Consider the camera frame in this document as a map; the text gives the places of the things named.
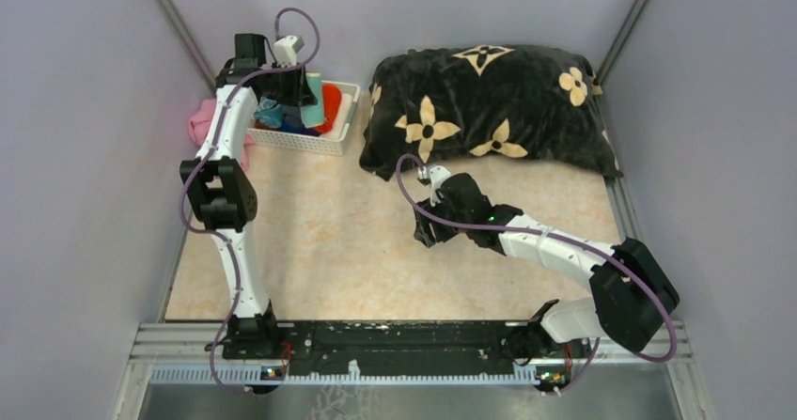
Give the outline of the small teal yellow towel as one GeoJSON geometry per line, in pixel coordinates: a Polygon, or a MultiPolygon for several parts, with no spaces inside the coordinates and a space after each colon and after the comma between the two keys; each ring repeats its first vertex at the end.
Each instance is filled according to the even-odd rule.
{"type": "Polygon", "coordinates": [[[310,96],[304,97],[300,107],[301,120],[305,128],[314,129],[325,122],[321,76],[317,72],[305,74],[305,87],[310,96]]]}

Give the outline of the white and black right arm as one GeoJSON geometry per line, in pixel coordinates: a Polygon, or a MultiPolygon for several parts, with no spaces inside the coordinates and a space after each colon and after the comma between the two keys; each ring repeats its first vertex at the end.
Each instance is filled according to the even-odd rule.
{"type": "Polygon", "coordinates": [[[680,295],[643,242],[565,233],[516,207],[493,204],[469,174],[442,166],[419,170],[418,180],[430,191],[413,205],[414,236],[425,246],[463,234],[480,248],[538,264],[587,290],[579,300],[549,301],[528,321],[534,352],[553,356],[575,339],[609,338],[650,362],[674,355],[671,315],[680,295]]]}

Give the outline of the aluminium frame rail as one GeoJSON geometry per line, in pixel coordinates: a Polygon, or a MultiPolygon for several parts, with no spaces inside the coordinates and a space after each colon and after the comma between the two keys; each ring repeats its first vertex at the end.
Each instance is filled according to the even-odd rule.
{"type": "Polygon", "coordinates": [[[536,359],[509,376],[291,376],[275,360],[226,360],[218,324],[139,327],[116,419],[713,419],[681,323],[674,357],[655,364],[613,340],[585,358],[536,359]]]}

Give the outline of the blue rolled towel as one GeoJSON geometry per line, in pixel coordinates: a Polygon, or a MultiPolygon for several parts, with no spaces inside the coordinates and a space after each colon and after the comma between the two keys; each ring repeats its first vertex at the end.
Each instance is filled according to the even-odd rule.
{"type": "Polygon", "coordinates": [[[285,106],[282,110],[282,123],[279,127],[280,132],[296,133],[302,135],[312,135],[315,130],[307,128],[298,108],[285,106]]]}

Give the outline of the brown rolled towel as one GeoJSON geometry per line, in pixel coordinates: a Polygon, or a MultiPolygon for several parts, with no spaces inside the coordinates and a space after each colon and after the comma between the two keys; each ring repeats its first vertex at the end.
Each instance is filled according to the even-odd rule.
{"type": "Polygon", "coordinates": [[[256,119],[253,121],[253,127],[255,129],[266,130],[266,131],[279,131],[281,129],[280,126],[273,127],[271,125],[264,124],[263,122],[256,119]]]}

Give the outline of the white rolled towel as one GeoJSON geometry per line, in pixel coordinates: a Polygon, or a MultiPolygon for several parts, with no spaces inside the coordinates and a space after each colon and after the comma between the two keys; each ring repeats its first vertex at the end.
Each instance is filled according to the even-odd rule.
{"type": "Polygon", "coordinates": [[[344,133],[345,125],[347,124],[350,113],[352,112],[353,96],[348,93],[343,93],[341,102],[338,106],[336,118],[333,122],[333,128],[327,133],[327,137],[331,140],[339,140],[344,133]]]}

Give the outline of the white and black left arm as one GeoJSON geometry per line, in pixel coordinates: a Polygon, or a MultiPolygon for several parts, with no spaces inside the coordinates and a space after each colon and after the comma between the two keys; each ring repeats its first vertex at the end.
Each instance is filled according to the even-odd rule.
{"type": "Polygon", "coordinates": [[[254,220],[255,188],[241,158],[245,138],[262,97],[303,106],[317,99],[305,78],[298,53],[301,37],[280,36],[268,45],[264,36],[239,34],[235,55],[216,78],[216,104],[210,130],[192,160],[180,164],[181,205],[189,205],[198,226],[187,229],[212,237],[222,261],[230,307],[214,345],[228,360],[276,359],[286,338],[258,272],[254,220]]]}

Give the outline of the patterned teal yellow towel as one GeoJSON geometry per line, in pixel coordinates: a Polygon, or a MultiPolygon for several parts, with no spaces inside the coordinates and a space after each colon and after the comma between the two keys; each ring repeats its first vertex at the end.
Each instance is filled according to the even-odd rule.
{"type": "Polygon", "coordinates": [[[262,97],[254,113],[254,119],[273,127],[281,126],[283,106],[268,97],[262,97]]]}

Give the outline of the orange towel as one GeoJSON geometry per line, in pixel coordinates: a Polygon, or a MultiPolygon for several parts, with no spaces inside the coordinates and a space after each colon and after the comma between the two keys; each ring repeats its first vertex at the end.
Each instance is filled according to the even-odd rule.
{"type": "Polygon", "coordinates": [[[313,128],[318,133],[328,133],[335,125],[337,114],[342,103],[342,92],[334,84],[323,83],[321,86],[324,122],[313,128]]]}

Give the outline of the white plastic basket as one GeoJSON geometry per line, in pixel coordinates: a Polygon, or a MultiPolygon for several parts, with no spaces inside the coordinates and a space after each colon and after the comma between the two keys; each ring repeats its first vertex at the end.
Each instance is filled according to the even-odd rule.
{"type": "Polygon", "coordinates": [[[344,133],[339,140],[334,141],[329,139],[327,137],[327,133],[314,132],[312,135],[302,135],[296,133],[255,129],[253,127],[253,117],[248,134],[252,136],[255,143],[260,146],[274,148],[288,148],[334,156],[343,155],[348,137],[351,132],[353,132],[355,111],[360,100],[361,87],[353,83],[326,80],[322,76],[321,80],[322,83],[336,85],[341,90],[342,94],[348,93],[353,96],[352,112],[350,113],[347,124],[345,125],[344,133]]]}

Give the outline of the pink towel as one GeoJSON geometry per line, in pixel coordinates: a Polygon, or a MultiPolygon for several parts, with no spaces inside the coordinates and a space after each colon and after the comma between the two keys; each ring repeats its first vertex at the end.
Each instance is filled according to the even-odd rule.
{"type": "MultiPolygon", "coordinates": [[[[188,119],[188,134],[192,142],[199,148],[202,147],[211,129],[212,120],[216,109],[216,99],[206,99],[201,102],[199,110],[188,119]]],[[[240,158],[242,170],[249,168],[246,148],[255,144],[251,135],[247,134],[243,142],[243,151],[240,158]]]]}

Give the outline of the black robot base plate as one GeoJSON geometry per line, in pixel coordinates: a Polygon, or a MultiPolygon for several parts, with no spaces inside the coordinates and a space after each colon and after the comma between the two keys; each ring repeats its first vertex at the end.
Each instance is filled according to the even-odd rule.
{"type": "Polygon", "coordinates": [[[275,360],[291,376],[509,376],[536,359],[585,358],[576,339],[556,344],[526,320],[295,320],[261,331],[233,320],[221,339],[226,360],[275,360]]]}

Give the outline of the black floral pillow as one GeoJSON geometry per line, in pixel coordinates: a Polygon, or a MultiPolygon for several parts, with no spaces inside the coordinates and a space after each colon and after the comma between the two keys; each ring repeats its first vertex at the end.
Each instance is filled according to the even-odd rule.
{"type": "Polygon", "coordinates": [[[623,173],[589,60],[560,48],[482,44],[409,50],[372,73],[359,166],[392,178],[400,156],[423,163],[497,154],[623,173]]]}

